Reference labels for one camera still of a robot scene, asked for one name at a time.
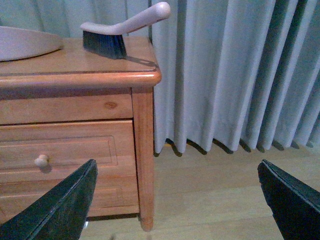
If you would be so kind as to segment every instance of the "black object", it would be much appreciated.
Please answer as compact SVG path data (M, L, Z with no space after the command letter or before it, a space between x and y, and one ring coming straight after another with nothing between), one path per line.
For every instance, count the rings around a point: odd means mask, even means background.
M0 226L1 240L78 240L97 181L91 159L44 196Z
M320 240L320 192L267 160L258 166L266 203L285 240Z
M91 53L110 59L125 59L127 56L122 35L104 35L83 31L83 47Z

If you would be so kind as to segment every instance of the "wooden floor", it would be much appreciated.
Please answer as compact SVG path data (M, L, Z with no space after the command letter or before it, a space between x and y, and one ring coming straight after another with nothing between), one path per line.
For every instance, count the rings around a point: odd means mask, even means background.
M320 191L318 148L272 147L207 154L188 145L182 156L165 146L155 157L154 228L136 217L91 221L81 240L282 240L264 199L257 167L267 159Z

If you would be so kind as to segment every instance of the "curtain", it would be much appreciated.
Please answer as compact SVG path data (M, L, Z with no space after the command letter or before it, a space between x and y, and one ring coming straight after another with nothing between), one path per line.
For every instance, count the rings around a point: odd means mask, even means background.
M83 22L112 25L159 0L2 0L2 26L81 37ZM320 1L167 0L172 15L149 36L162 72L154 143L216 139L269 149L320 144Z

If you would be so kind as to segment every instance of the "dresser top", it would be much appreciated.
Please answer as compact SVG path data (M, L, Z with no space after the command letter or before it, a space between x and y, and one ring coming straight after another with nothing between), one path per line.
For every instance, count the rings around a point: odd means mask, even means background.
M0 62L0 88L154 86L161 74L147 37L124 37L126 59L84 50L81 38L66 38L60 50Z

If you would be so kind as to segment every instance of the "dresser leg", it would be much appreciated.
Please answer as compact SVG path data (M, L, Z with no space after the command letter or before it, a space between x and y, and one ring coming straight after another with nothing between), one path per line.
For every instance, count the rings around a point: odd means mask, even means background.
M154 122L153 88L132 88L135 157L142 229L154 224Z

